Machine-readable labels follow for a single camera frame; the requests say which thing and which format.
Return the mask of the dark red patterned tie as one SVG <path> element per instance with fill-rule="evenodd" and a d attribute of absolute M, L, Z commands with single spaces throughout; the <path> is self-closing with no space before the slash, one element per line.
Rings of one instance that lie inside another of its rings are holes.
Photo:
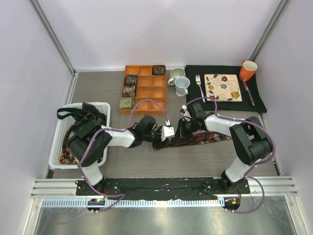
<path fill-rule="evenodd" d="M 201 145 L 207 143 L 214 143 L 219 141 L 230 140 L 231 137 L 218 133 L 218 132 L 202 132 L 198 134 L 194 134 L 190 139 L 183 139 L 179 137 L 178 139 L 172 139 L 168 142 L 168 147 L 184 147 L 184 146 L 193 146 L 193 145 Z"/>

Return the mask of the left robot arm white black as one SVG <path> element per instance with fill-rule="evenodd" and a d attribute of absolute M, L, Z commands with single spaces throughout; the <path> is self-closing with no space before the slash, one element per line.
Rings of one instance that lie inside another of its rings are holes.
<path fill-rule="evenodd" d="M 107 147 L 134 148 L 146 141 L 157 149 L 166 146 L 174 135 L 174 128 L 169 121 L 166 121 L 165 126 L 157 126 L 155 118 L 149 115 L 124 130 L 101 126 L 95 120 L 90 120 L 69 138 L 66 147 L 76 160 L 87 182 L 88 191 L 100 195 L 104 189 L 104 177 L 98 160 L 103 157 Z"/>

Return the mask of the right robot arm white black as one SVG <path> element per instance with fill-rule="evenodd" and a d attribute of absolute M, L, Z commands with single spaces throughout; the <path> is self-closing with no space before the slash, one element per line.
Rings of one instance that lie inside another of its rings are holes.
<path fill-rule="evenodd" d="M 183 117 L 171 140 L 173 146 L 190 145 L 199 141 L 196 132 L 216 133 L 233 141 L 237 156 L 221 174 L 221 188 L 226 193 L 233 193 L 247 173 L 263 164 L 265 157 L 273 157 L 275 154 L 273 138 L 256 117 L 242 119 L 221 116 L 216 111 L 208 113 L 198 102 L 184 105 L 181 112 Z"/>

